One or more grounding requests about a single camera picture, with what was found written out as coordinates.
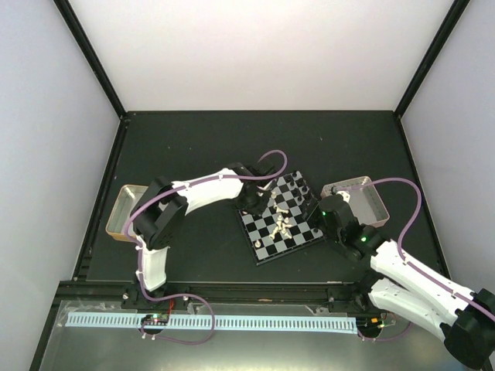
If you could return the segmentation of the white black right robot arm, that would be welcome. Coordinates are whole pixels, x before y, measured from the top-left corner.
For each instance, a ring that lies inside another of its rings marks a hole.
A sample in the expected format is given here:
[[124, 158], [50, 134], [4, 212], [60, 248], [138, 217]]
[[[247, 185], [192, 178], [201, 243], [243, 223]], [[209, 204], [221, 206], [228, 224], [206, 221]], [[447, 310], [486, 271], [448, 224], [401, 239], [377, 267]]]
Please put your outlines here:
[[430, 332], [470, 369], [482, 369], [494, 351], [494, 294], [473, 291], [402, 250], [378, 228], [362, 224], [340, 194], [303, 196], [302, 216], [349, 260], [368, 271], [353, 289], [360, 311], [391, 311]]

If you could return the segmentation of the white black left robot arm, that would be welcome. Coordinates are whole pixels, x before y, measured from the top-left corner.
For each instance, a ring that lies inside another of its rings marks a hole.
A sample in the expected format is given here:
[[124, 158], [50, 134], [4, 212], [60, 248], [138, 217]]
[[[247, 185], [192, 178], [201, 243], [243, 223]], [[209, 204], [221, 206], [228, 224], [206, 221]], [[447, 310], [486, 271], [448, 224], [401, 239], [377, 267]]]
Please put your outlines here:
[[235, 163], [198, 179], [170, 182], [155, 179], [130, 212], [122, 229], [130, 230], [138, 251], [136, 276], [142, 284], [138, 298], [148, 308], [160, 307], [166, 299], [167, 253], [175, 229], [188, 214], [219, 201], [230, 200], [234, 208], [260, 216], [268, 205], [275, 166], [260, 160], [254, 166]]

